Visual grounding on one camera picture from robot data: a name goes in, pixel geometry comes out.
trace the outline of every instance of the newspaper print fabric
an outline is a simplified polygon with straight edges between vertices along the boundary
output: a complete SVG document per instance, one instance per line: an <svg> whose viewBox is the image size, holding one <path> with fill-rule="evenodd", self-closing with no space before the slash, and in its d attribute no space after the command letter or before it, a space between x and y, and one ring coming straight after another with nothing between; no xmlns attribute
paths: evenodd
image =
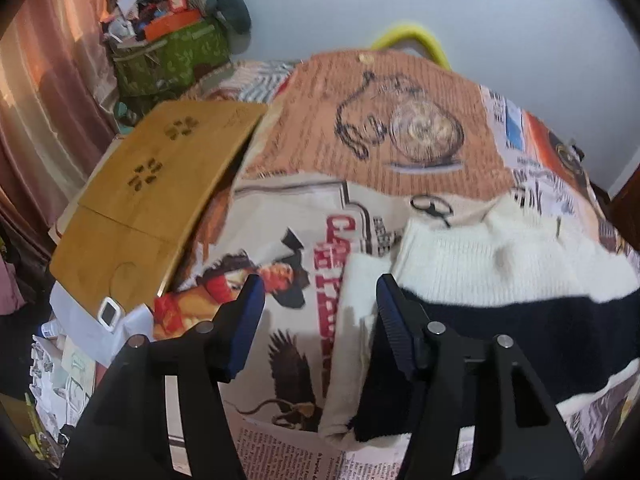
<svg viewBox="0 0 640 480"><path fill-rule="evenodd" d="M346 255L393 250L409 216L438 228L474 222L510 192L522 207L571 218L640 275L638 254L604 218L574 152L540 120L398 52L322 54L298 66L232 189L230 200L215 195L215 213L201 220L174 314L180 330L210 319L249 273L263 276L265 314L223 398L279 431L317 429ZM156 328L159 337L180 334L161 316ZM587 464L610 441L602 428L617 426L631 386L567 421ZM463 468L470 443L460 444Z"/></svg>

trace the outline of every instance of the green patterned fabric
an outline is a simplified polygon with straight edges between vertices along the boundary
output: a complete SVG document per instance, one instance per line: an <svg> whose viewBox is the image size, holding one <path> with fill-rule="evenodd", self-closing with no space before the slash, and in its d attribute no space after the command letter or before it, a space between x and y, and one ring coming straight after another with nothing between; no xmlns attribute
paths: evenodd
<svg viewBox="0 0 640 480"><path fill-rule="evenodd" d="M154 104L180 95L228 59L222 26L204 20L143 46L113 50L121 98L146 96Z"/></svg>

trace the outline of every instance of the silver screw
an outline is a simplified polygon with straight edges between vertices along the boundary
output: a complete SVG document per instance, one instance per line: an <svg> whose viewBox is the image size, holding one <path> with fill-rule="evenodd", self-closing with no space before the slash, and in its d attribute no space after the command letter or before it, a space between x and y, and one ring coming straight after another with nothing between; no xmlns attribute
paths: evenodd
<svg viewBox="0 0 640 480"><path fill-rule="evenodd" d="M213 323L210 321L201 321L196 325L196 332L201 334L209 333L213 330Z"/></svg>
<svg viewBox="0 0 640 480"><path fill-rule="evenodd" d="M500 334L498 336L498 345L502 348L511 348L513 346L513 339L506 334Z"/></svg>
<svg viewBox="0 0 640 480"><path fill-rule="evenodd" d="M439 321L430 321L427 325L427 330L429 330L429 332L431 332L432 334L442 334L446 329L447 327L445 327Z"/></svg>
<svg viewBox="0 0 640 480"><path fill-rule="evenodd" d="M140 348L146 344L147 341L149 341L149 339L146 338L146 335L136 334L127 339L127 344L132 348Z"/></svg>

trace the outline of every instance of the satin curtain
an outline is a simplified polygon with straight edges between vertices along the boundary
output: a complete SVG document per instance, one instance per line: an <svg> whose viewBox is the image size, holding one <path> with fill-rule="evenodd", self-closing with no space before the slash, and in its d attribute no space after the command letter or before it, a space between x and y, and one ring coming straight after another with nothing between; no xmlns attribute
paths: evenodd
<svg viewBox="0 0 640 480"><path fill-rule="evenodd" d="M114 137L105 13L106 0L25 0L0 40L0 221L35 261Z"/></svg>

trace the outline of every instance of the wall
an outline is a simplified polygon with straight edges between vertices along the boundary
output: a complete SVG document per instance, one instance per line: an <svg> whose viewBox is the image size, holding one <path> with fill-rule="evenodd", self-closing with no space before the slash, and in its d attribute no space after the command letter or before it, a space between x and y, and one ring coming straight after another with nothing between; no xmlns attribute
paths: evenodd
<svg viewBox="0 0 640 480"><path fill-rule="evenodd" d="M608 0L246 0L248 59L371 44L401 20L439 38L454 70L542 118L612 189L640 146L640 50Z"/></svg>

